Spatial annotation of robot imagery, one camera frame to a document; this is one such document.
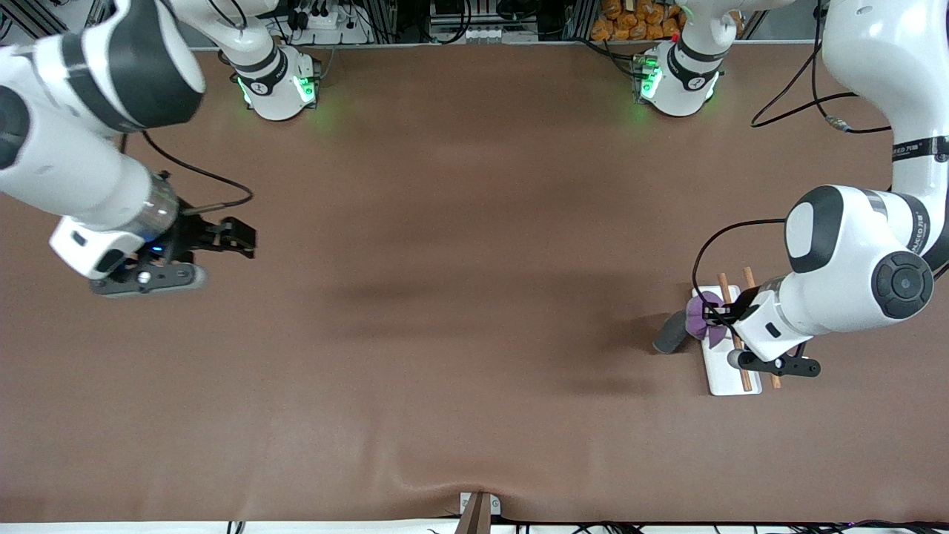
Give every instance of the purple cloth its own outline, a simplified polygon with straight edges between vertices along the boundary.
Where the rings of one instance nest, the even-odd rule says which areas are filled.
[[[721,297],[712,292],[703,291],[702,296],[715,307],[721,307],[725,304]],[[714,347],[725,339],[728,327],[710,326],[706,323],[702,317],[702,305],[702,300],[697,296],[693,296],[685,306],[685,331],[699,341],[708,336],[709,346]]]

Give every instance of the wooden post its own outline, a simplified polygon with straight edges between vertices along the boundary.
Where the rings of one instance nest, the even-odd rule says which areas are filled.
[[[455,534],[490,534],[491,533],[491,498],[483,491],[472,493],[465,511],[461,513],[461,520]]]
[[[754,275],[752,274],[752,268],[751,268],[751,267],[745,267],[745,284],[748,285],[748,289],[751,289],[751,288],[755,287],[756,285],[758,285],[758,284],[754,283]],[[780,376],[775,376],[775,375],[773,375],[773,374],[771,374],[771,373],[768,373],[768,376],[769,376],[769,377],[771,378],[771,380],[772,380],[772,388],[775,388],[776,390],[780,390],[780,389],[781,389],[781,377],[780,377]]]
[[[721,290],[721,299],[725,304],[732,303],[732,289],[728,286],[728,278],[725,276],[725,273],[718,273],[718,289]],[[735,345],[735,348],[741,350],[744,348],[744,345],[741,343],[741,339],[737,335],[732,334],[732,343]],[[747,370],[741,369],[741,389],[744,391],[752,390],[752,376],[748,374]]]

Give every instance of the black cable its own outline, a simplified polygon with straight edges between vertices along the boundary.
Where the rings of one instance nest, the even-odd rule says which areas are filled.
[[[791,88],[794,87],[795,84],[797,84],[797,81],[808,70],[808,67],[810,66],[810,64],[816,61],[816,58],[817,58],[817,52],[815,51],[810,55],[808,60],[805,61],[804,64],[800,68],[797,69],[797,72],[794,73],[794,76],[791,78],[791,81],[788,82],[788,84],[784,86],[783,89],[781,89],[781,92],[779,92],[776,97],[772,98],[770,102],[765,104],[765,106],[762,107],[761,110],[758,111],[756,115],[754,115],[754,118],[752,119],[752,128],[757,128],[760,125],[763,125],[763,124],[755,124],[755,121],[757,121],[762,115],[765,114],[766,111],[771,109],[773,105],[777,104],[779,100],[781,100],[782,98],[784,98],[786,94],[788,94],[788,91],[790,91]],[[770,121],[768,122],[768,124],[775,123],[775,122],[777,121]]]
[[[642,534],[638,526],[631,523],[617,523],[615,521],[604,521],[600,523],[609,534]]]
[[[817,105],[818,101],[821,103],[824,103],[824,102],[829,102],[831,100],[837,100],[839,98],[851,98],[855,96],[857,96],[855,93],[837,93],[835,95],[826,96],[826,97],[818,99],[817,101],[808,102],[807,104],[800,105],[796,107],[795,109],[792,109],[791,111],[782,113],[778,115],[777,117],[768,119],[764,123],[757,123],[756,121],[761,117],[761,115],[765,111],[768,110],[768,107],[771,107],[771,104],[768,104],[763,109],[761,109],[761,111],[758,111],[757,115],[754,116],[754,118],[752,119],[752,128],[760,128],[761,126],[767,126],[768,124],[774,124],[774,123],[777,123],[778,121],[787,119],[791,115],[800,113],[801,111],[804,111],[805,109],[808,109],[809,107],[814,107],[815,105]]]
[[[625,74],[626,76],[629,76],[630,78],[635,78],[635,77],[636,77],[636,75],[633,74],[633,71],[632,71],[632,70],[629,70],[629,69],[623,67],[622,65],[620,65],[620,62],[617,60],[617,58],[616,58],[616,56],[613,54],[613,52],[609,49],[609,45],[606,43],[606,41],[603,41],[603,46],[604,46],[604,48],[606,48],[606,53],[609,54],[609,59],[613,62],[613,66],[614,66],[614,67],[618,68],[618,69],[620,70],[620,72],[622,72],[622,73]]]
[[[458,39],[461,39],[462,37],[464,37],[468,33],[468,30],[471,29],[472,15],[474,11],[472,9],[472,0],[465,0],[465,9],[468,11],[468,22],[465,22],[465,12],[462,11],[461,20],[460,20],[461,27],[458,28],[458,31],[455,33],[455,35],[451,39],[449,39],[448,41],[445,41],[444,43],[442,43],[442,45],[451,45],[452,43],[456,42]]]
[[[284,25],[280,23],[280,19],[277,18],[277,15],[273,15],[271,18],[273,22],[277,23],[277,31],[280,32],[280,38],[284,40],[284,44],[289,45],[290,41],[287,34],[284,33]]]
[[[234,8],[235,8],[235,9],[237,10],[237,12],[240,14],[240,20],[241,20],[241,25],[242,25],[242,26],[241,26],[241,29],[246,29],[246,28],[247,28],[247,15],[244,14],[244,10],[241,9],[240,4],[237,3],[237,0],[231,0],[231,3],[234,4]]]
[[[611,58],[611,59],[612,59],[612,58],[616,58],[616,59],[622,59],[622,60],[626,60],[626,61],[633,61],[633,56],[631,56],[631,55],[628,55],[628,54],[617,54],[617,53],[609,52],[609,51],[604,50],[604,49],[602,49],[602,48],[600,48],[600,47],[597,47],[595,43],[593,43],[593,42],[590,41],[589,39],[584,39],[583,37],[573,37],[572,39],[569,39],[569,40],[570,40],[570,41],[575,41],[575,42],[577,42],[577,43],[583,43],[584,45],[586,45],[587,48],[593,50],[594,52],[596,52],[596,53],[598,53],[598,54],[600,54],[600,55],[602,55],[602,56],[604,56],[604,57],[608,57],[608,58]]]
[[[880,529],[905,528],[911,532],[914,532],[915,534],[937,534],[935,529],[943,530],[949,528],[949,524],[947,523],[890,523],[878,520],[867,520],[848,524],[787,524],[784,526],[794,530],[799,534],[838,534],[844,533],[851,528],[863,527]]]
[[[474,14],[474,10],[472,9],[471,0],[465,0],[465,9],[461,11],[461,19],[460,19],[461,26],[458,28],[458,31],[455,33],[455,35],[452,36],[451,39],[442,43],[435,37],[432,37],[432,35],[428,31],[425,30],[425,13],[423,9],[420,9],[420,8],[424,8],[425,6],[428,6],[428,3],[425,0],[419,0],[416,3],[416,28],[419,29],[419,39],[424,39],[425,41],[429,43],[451,45],[452,43],[455,43],[459,39],[464,37],[465,34],[468,32],[468,30],[471,28],[472,16]],[[465,11],[467,11],[467,15],[468,15],[467,22],[465,21],[465,14],[466,14]]]
[[[141,135],[145,138],[145,142],[146,142],[146,143],[148,143],[152,148],[155,149],[156,152],[158,152],[159,154],[161,154],[161,155],[162,155],[166,160],[168,160],[169,162],[172,162],[172,163],[174,163],[174,164],[176,164],[176,165],[178,165],[178,166],[180,166],[180,167],[182,167],[182,168],[188,169],[188,170],[190,170],[190,171],[192,171],[192,172],[196,172],[197,174],[200,174],[200,175],[202,175],[202,176],[206,176],[206,177],[208,177],[208,178],[210,178],[210,179],[212,179],[212,180],[217,180],[217,181],[220,181],[220,182],[222,182],[222,183],[226,183],[226,184],[228,184],[228,185],[231,186],[231,187],[236,187],[237,189],[240,189],[241,191],[247,193],[247,195],[246,195],[243,199],[240,199],[240,200],[231,200],[231,201],[227,201],[227,202],[219,202],[219,203],[216,203],[216,204],[211,204],[211,205],[206,206],[206,207],[204,207],[204,208],[199,208],[200,210],[202,210],[202,213],[207,213],[207,212],[211,212],[211,211],[217,211],[217,210],[221,210],[221,209],[224,209],[224,208],[232,208],[232,207],[235,207],[235,206],[239,206],[239,205],[241,205],[241,204],[246,204],[246,203],[250,202],[251,200],[253,200],[253,191],[252,191],[247,185],[244,185],[243,183],[240,183],[240,182],[237,182],[237,181],[233,181],[233,180],[228,179],[228,178],[224,178],[223,176],[218,176],[218,175],[216,175],[216,174],[213,173],[213,172],[209,172],[209,171],[206,171],[206,170],[204,170],[204,169],[202,169],[202,168],[195,167],[194,165],[191,165],[190,163],[183,162],[182,160],[176,158],[175,156],[172,156],[171,154],[169,154],[168,152],[166,152],[163,148],[161,148],[160,146],[158,146],[158,145],[155,143],[155,141],[152,140],[152,136],[148,135],[148,131],[147,131],[147,130],[142,130],[142,131],[141,131]]]
[[[560,33],[560,32],[562,32],[562,31],[564,31],[564,28],[566,28],[566,27],[567,27],[567,25],[563,25],[563,26],[561,26],[561,27],[558,28],[558,29],[551,29],[551,30],[548,30],[548,31],[533,31],[532,33],[533,33],[534,35],[553,35],[554,33]]]
[[[242,10],[240,6],[237,5],[236,0],[231,0],[231,3],[234,4],[234,6],[237,8],[237,12],[240,13],[241,20],[244,23],[244,26],[242,27],[239,27],[237,23],[231,20],[231,17],[225,15],[224,11],[221,10],[221,8],[217,5],[217,2],[215,2],[215,0],[208,0],[208,1],[211,2],[211,7],[214,8],[215,11],[217,11],[217,14],[220,15],[222,19],[226,20],[228,24],[231,25],[231,28],[244,29],[247,27],[247,16],[244,14],[244,10]]]
[[[714,315],[716,319],[718,319],[718,322],[728,327],[728,330],[731,331],[732,335],[735,337],[738,337],[738,332],[735,331],[735,327],[733,327],[730,323],[726,322],[725,318],[721,316],[721,314],[718,312],[715,306],[713,306],[712,303],[709,302],[707,298],[705,298],[705,295],[703,295],[702,292],[698,290],[698,266],[702,262],[702,256],[705,255],[705,251],[709,248],[709,246],[712,245],[712,243],[715,242],[716,239],[720,238],[723,234],[727,234],[728,232],[731,232],[732,230],[736,228],[743,228],[745,226],[756,226],[759,224],[783,224],[785,222],[787,222],[786,219],[755,219],[755,220],[746,220],[744,222],[736,222],[735,224],[730,224],[722,228],[721,230],[718,230],[717,232],[715,232],[714,235],[712,235],[707,241],[705,241],[705,244],[702,245],[702,248],[698,249],[698,255],[696,256],[696,263],[695,265],[692,266],[692,289],[696,291],[696,295],[698,295],[698,299],[702,301],[702,306],[704,306],[705,309],[712,312],[712,315]]]
[[[375,30],[377,33],[381,33],[382,35],[385,35],[386,38],[393,38],[393,37],[396,38],[396,39],[399,38],[399,35],[398,35],[397,33],[393,33],[393,32],[391,32],[391,31],[385,31],[384,29],[379,29],[379,27],[377,27],[375,24],[373,24],[373,22],[372,22],[371,20],[369,20],[368,18],[366,18],[365,15],[363,15],[363,12],[362,12],[362,11],[356,9],[356,7],[353,6],[352,3],[349,4],[349,12],[347,13],[347,15],[349,15],[349,16],[351,17],[351,16],[352,16],[352,12],[353,12],[354,10],[356,11],[356,14],[359,15],[360,20],[364,21],[367,25],[369,25],[370,28],[372,28],[373,30]]]
[[[791,526],[790,524],[788,524],[787,527],[790,528],[790,529],[792,529],[792,530],[794,529],[794,527]],[[717,525],[717,524],[713,524],[713,525],[712,525],[712,528],[715,529],[716,534],[721,534],[721,530],[718,530],[718,525]],[[758,534],[758,525],[757,525],[757,524],[753,524],[753,525],[752,525],[752,529],[754,530],[754,534]]]
[[[817,19],[817,24],[814,25],[814,53],[812,54],[813,61],[810,63],[810,96],[815,102],[815,104],[817,105],[817,110],[824,117],[824,120],[827,121],[829,124],[833,125],[835,128],[841,129],[838,126],[834,125],[834,123],[836,123],[834,119],[837,119],[837,118],[831,115],[828,115],[828,113],[824,110],[824,107],[821,105],[820,97],[817,95],[817,52],[820,51],[821,46],[822,46],[821,26],[822,26],[822,21],[824,20],[824,17],[826,16],[821,10],[823,6],[824,6],[823,0],[817,0],[817,8],[814,12],[815,18]],[[852,134],[879,133],[879,132],[885,132],[887,130],[892,129],[890,126],[880,126],[878,128],[868,128],[868,129],[854,129],[854,128],[851,128],[847,124],[846,121],[843,122],[843,128],[844,129],[841,129],[841,131],[845,133],[852,133]]]
[[[821,43],[821,21],[824,20],[824,15],[821,12],[821,7],[824,5],[823,0],[817,0],[817,13],[816,13],[816,24],[814,25],[814,53],[811,54],[813,61],[810,63],[810,97],[816,101],[817,100],[817,52],[820,51]],[[824,116],[824,120],[828,118],[827,112],[824,110],[824,107],[820,104],[817,105],[817,110],[820,111],[821,115]]]

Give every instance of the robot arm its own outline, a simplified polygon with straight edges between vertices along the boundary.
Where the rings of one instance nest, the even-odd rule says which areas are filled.
[[[247,104],[269,121],[284,121],[316,104],[319,72],[313,58],[278,47],[256,16],[279,0],[170,0],[178,20],[214,41],[237,72]]]
[[[892,124],[892,192],[826,185],[797,202],[785,226],[793,272],[746,292],[733,310],[744,363],[753,354],[780,369],[788,350],[816,335],[889,326],[928,303],[933,271],[949,262],[947,3],[831,2],[825,63]]]
[[[162,176],[111,143],[118,133],[187,122],[205,88],[162,1],[116,7],[80,34],[0,48],[0,192],[63,216],[49,243],[100,293],[127,294],[128,277],[171,268],[185,273],[177,284],[134,291],[197,287],[203,273],[190,251],[252,256],[255,237],[233,219],[204,223]]]
[[[712,98],[718,67],[735,42],[734,10],[775,10],[794,0],[677,0],[688,13],[678,41],[645,52],[656,58],[659,75],[639,85],[643,101],[674,117],[692,115]]]

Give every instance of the brown table surface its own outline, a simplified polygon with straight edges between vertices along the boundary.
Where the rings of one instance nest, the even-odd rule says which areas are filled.
[[[757,396],[710,396],[694,344],[650,348],[715,230],[889,185],[886,134],[748,127],[807,54],[736,48],[676,120],[580,46],[347,50],[279,124],[205,55],[205,105],[154,137],[256,190],[232,214],[258,258],[102,299],[47,247],[56,219],[3,199],[0,519],[431,517],[472,488],[547,522],[949,518],[945,291],[814,340],[819,378]],[[234,195],[130,152],[192,202]],[[788,271],[780,227],[723,238],[700,276],[745,265]]]

